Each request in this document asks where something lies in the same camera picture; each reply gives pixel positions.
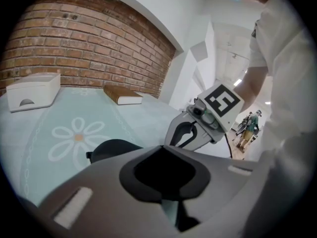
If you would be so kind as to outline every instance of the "white flower print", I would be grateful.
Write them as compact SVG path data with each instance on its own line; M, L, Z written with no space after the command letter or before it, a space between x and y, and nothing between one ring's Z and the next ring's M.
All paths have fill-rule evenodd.
M49 151L49 160L52 162L59 161L73 149L74 166L78 170L82 170L84 167L78 161L79 151L82 150L82 152L85 153L89 152L90 149L88 146L95 149L99 144L93 142L92 139L102 139L102 142L111 139L104 135L94 135L98 131L101 131L104 126L105 124L102 121L96 121L84 128L85 120L81 117L77 117L71 122L72 130L64 126L55 127L52 130L52 136L65 140L57 143L51 148Z
M95 88L75 88L72 92L72 94L80 94L82 96L87 96L87 95L94 95L96 94Z

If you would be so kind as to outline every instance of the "brick wall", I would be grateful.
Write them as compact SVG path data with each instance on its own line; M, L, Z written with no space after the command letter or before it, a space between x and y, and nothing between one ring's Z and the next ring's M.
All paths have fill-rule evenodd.
M175 47L118 0L37 0L0 64L0 93L20 77L61 73L64 86L120 85L159 96Z

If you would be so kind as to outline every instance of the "brown book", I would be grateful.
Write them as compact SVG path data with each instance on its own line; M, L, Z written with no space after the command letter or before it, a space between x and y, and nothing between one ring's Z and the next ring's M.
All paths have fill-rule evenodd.
M127 88L105 85L104 92L118 105L141 104L143 97Z

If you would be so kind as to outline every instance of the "white tissue box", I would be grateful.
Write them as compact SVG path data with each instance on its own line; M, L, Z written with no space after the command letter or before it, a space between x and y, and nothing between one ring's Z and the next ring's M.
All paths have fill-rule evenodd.
M36 73L6 87L11 112L46 108L60 89L59 73Z

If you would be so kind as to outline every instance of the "light blue tablecloth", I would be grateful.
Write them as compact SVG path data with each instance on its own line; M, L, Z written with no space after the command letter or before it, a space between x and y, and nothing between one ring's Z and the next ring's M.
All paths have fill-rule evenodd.
M141 105L118 106L102 89L61 88L49 108L10 113L0 98L0 159L15 191L34 204L89 163L85 153L109 139L142 147L164 144L180 112L146 94ZM227 146L198 152L228 157Z

